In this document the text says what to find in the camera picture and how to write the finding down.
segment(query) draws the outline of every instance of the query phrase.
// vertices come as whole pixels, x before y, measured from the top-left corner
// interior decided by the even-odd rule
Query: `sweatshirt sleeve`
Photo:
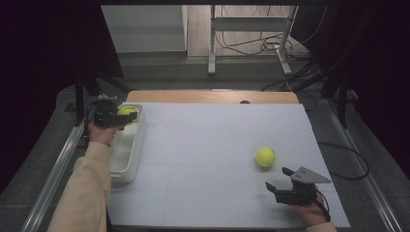
[[[111,191],[112,150],[90,142],[74,165],[47,231],[106,231],[105,206]]]
[[[308,227],[307,232],[337,232],[337,231],[333,223],[327,222],[327,223]]]

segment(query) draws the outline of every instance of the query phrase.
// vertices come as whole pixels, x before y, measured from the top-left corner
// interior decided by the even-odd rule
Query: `rectangular container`
[[[111,142],[113,154],[109,160],[109,167],[113,183],[129,183],[135,178],[147,129],[143,106],[123,103],[119,107],[123,105],[134,107],[137,111],[137,118],[135,123],[125,126],[124,130],[118,130]]]

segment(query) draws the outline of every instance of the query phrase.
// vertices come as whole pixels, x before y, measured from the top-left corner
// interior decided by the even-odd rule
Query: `white wall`
[[[118,53],[187,50],[186,6],[102,6]]]

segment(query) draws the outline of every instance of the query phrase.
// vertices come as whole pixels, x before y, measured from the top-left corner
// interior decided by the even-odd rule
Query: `white board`
[[[113,186],[113,224],[187,228],[301,228],[265,181],[290,189],[282,167],[331,176],[300,104],[144,103],[147,131],[135,180]],[[256,151],[276,163],[261,168]],[[319,184],[336,227],[350,227],[333,184]]]

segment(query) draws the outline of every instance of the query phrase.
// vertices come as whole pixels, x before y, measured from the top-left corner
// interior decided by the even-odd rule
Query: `yellow-green ball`
[[[263,167],[270,167],[277,160],[274,150],[269,147],[262,147],[256,153],[256,162]]]
[[[129,115],[134,112],[136,112],[136,109],[134,107],[129,105],[123,105],[118,109],[117,115]]]

